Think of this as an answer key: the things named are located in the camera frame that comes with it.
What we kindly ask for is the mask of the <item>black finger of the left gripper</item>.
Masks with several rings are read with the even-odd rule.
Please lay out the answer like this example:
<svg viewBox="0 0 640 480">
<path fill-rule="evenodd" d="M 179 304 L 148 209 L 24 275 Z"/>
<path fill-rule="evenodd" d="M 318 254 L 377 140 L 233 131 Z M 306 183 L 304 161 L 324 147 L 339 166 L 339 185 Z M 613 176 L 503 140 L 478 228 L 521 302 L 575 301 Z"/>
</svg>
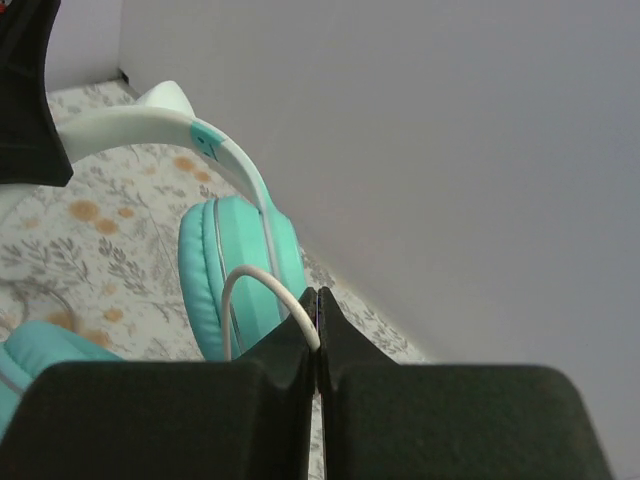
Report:
<svg viewBox="0 0 640 480">
<path fill-rule="evenodd" d="M 49 109 L 45 61 L 60 3 L 13 1 L 1 13 L 1 183 L 64 187 L 73 175 Z"/>
</svg>

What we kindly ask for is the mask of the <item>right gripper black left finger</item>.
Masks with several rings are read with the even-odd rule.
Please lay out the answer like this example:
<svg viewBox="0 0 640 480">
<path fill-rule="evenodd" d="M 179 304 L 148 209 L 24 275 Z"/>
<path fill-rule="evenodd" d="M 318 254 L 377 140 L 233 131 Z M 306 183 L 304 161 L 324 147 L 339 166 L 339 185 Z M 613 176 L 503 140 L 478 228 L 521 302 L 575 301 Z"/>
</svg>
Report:
<svg viewBox="0 0 640 480">
<path fill-rule="evenodd" d="M 1 344 L 1 475 L 303 479 L 311 366 L 294 318 L 231 362 L 126 361 L 27 322 Z"/>
</svg>

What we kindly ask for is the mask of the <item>teal white headphones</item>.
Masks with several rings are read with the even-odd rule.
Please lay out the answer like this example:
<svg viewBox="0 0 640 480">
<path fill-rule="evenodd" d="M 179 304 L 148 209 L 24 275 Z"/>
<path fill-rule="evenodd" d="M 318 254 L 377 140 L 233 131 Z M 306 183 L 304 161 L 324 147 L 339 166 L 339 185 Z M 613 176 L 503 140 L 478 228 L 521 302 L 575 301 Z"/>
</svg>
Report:
<svg viewBox="0 0 640 480">
<path fill-rule="evenodd" d="M 178 270 L 191 330 L 209 361 L 254 347 L 294 308 L 307 282 L 297 234 L 276 207 L 257 167 L 221 130 L 199 118 L 183 89 L 164 81 L 134 103 L 55 122 L 71 166 L 117 147 L 189 149 L 228 173 L 236 196 L 200 202 L 184 214 Z M 8 213 L 38 185 L 1 183 Z"/>
</svg>

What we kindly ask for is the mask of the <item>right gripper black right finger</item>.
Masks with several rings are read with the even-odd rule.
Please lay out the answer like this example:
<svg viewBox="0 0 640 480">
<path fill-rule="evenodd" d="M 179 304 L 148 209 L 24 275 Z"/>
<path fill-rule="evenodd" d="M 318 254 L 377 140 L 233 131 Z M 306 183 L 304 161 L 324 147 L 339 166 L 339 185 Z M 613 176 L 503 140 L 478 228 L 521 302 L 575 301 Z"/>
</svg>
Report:
<svg viewBox="0 0 640 480">
<path fill-rule="evenodd" d="M 330 479 L 608 479 L 578 389 L 542 365 L 400 364 L 320 289 Z"/>
</svg>

